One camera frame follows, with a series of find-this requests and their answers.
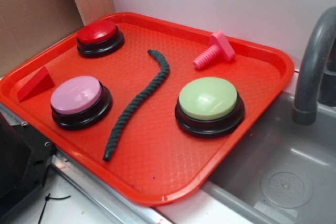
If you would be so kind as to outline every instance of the light green button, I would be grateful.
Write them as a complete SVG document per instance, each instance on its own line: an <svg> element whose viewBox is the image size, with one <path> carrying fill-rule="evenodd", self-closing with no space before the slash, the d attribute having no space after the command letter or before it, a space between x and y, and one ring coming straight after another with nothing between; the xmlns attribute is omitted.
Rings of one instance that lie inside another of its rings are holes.
<svg viewBox="0 0 336 224"><path fill-rule="evenodd" d="M205 77L188 83L178 96L181 109L199 120L214 120L226 116L237 103L237 90L227 80Z"/></svg>

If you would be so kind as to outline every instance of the red button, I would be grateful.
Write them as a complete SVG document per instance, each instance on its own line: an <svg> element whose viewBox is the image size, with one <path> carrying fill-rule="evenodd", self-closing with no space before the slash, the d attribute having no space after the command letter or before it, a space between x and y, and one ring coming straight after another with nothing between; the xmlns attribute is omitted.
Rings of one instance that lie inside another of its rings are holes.
<svg viewBox="0 0 336 224"><path fill-rule="evenodd" d="M80 29L77 38L84 44L95 44L107 40L117 31L115 23L107 20L94 22Z"/></svg>

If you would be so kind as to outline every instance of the gray sink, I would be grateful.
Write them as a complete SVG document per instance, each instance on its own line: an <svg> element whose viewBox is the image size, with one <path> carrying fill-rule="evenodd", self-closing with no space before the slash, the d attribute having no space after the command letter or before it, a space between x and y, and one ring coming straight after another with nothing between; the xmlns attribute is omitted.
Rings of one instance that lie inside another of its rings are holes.
<svg viewBox="0 0 336 224"><path fill-rule="evenodd" d="M319 105L301 126L292 103L283 92L209 177L218 189L204 190L255 223L336 223L335 109Z"/></svg>

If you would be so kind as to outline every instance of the pink bolt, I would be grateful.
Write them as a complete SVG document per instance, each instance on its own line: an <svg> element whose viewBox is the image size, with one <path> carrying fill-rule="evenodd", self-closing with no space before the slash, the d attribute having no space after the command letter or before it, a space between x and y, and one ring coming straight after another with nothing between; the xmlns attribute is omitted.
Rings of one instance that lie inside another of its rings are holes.
<svg viewBox="0 0 336 224"><path fill-rule="evenodd" d="M196 69L202 69L218 56L221 56L226 61L230 61L236 56L229 41L220 30L210 35L209 48L194 59L193 64Z"/></svg>

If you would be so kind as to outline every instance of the plastic tray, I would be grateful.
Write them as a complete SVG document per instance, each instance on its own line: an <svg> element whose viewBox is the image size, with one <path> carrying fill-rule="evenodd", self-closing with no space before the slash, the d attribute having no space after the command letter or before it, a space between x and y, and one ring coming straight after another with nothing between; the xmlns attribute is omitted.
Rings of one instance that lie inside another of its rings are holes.
<svg viewBox="0 0 336 224"><path fill-rule="evenodd" d="M218 58L196 70L193 59L208 47L210 32L133 13L102 19L114 21L124 33L121 49L101 58L82 57L74 33L6 75L0 82L0 101L109 186L143 205L171 203L197 190L294 73L283 52L234 38L228 38L237 53L231 62ZM118 116L160 71L148 49L165 56L170 74L133 115L106 163L105 145ZM19 103L17 91L43 66L56 86ZM61 83L81 75L100 80L111 91L113 107L92 127L65 131L51 118L50 97ZM233 83L246 106L242 124L232 134L212 140L185 134L174 116L180 90L207 76Z"/></svg>

